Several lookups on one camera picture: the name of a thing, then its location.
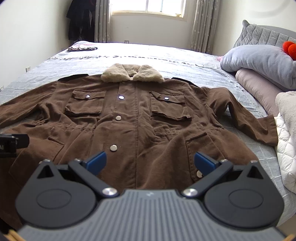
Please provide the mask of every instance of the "jacket pocket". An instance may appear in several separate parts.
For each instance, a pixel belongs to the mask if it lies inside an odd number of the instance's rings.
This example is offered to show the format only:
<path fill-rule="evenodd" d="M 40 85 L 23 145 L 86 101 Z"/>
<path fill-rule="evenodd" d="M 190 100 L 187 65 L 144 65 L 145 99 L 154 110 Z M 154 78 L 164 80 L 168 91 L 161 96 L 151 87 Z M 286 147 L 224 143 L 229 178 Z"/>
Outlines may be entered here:
<path fill-rule="evenodd" d="M 99 115 L 106 91 L 74 90 L 65 107 L 66 115 Z"/>
<path fill-rule="evenodd" d="M 40 161 L 54 161 L 64 144 L 48 137 L 45 140 L 30 139 L 30 144 L 17 156 L 9 169 L 9 174 L 21 186 L 24 186 L 37 168 Z"/>
<path fill-rule="evenodd" d="M 190 175 L 194 182 L 197 182 L 200 179 L 197 177 L 198 169 L 194 165 L 194 155 L 196 152 L 202 152 L 214 160 L 220 161 L 224 159 L 223 154 L 206 132 L 186 140 L 186 148 Z"/>
<path fill-rule="evenodd" d="M 184 95 L 167 95 L 150 91 L 152 116 L 160 116 L 175 121 L 188 121 L 191 116 L 185 103 Z"/>

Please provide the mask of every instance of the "white logo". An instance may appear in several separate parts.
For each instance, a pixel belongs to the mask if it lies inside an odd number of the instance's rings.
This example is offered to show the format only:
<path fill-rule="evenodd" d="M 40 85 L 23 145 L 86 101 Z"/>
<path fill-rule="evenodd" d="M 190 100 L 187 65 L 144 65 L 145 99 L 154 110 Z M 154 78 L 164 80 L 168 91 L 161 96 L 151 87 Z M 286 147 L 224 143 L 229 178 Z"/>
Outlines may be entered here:
<path fill-rule="evenodd" d="M 149 192 L 149 193 L 146 193 L 146 195 L 147 195 L 148 197 L 151 197 L 152 195 L 154 195 L 154 193 L 153 193 L 153 192 Z"/>

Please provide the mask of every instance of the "red pom-pom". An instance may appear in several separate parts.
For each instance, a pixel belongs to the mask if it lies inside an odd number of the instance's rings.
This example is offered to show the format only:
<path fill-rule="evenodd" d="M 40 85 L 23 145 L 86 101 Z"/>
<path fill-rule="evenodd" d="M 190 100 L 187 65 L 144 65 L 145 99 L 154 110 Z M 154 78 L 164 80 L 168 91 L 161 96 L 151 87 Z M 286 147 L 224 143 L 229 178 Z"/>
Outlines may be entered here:
<path fill-rule="evenodd" d="M 289 55 L 291 56 L 291 58 L 293 60 L 296 60 L 296 44 L 290 45 L 288 51 L 289 51 Z"/>
<path fill-rule="evenodd" d="M 283 43 L 283 50 L 286 54 L 289 54 L 289 47 L 292 45 L 292 44 L 295 44 L 291 41 L 286 41 L 285 43 Z"/>

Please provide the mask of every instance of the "triangular cutout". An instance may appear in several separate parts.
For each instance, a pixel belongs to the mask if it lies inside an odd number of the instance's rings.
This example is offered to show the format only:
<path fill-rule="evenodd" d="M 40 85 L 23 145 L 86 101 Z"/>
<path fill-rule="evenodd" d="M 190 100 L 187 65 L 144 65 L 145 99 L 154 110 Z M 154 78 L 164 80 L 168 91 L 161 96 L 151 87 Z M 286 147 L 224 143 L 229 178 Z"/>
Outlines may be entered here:
<path fill-rule="evenodd" d="M 50 169 L 50 167 L 45 166 L 37 178 L 40 179 L 40 178 L 53 177 L 53 176 L 54 174 L 52 173 L 52 170 Z"/>
<path fill-rule="evenodd" d="M 261 173 L 259 172 L 257 167 L 252 166 L 251 170 L 249 172 L 249 174 L 247 175 L 247 177 L 251 177 L 251 178 L 257 178 L 257 179 L 263 179 Z"/>

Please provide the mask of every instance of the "pink fabric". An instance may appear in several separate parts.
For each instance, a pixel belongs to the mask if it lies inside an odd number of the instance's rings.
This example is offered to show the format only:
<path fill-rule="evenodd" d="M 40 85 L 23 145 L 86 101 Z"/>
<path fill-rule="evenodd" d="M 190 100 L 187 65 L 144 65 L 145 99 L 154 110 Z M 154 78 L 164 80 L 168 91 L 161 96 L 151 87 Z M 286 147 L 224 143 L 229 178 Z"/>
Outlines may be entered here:
<path fill-rule="evenodd" d="M 259 101 L 269 115 L 278 115 L 279 109 L 276 106 L 275 99 L 278 93 L 283 92 L 281 89 L 251 69 L 240 69 L 235 78 Z"/>

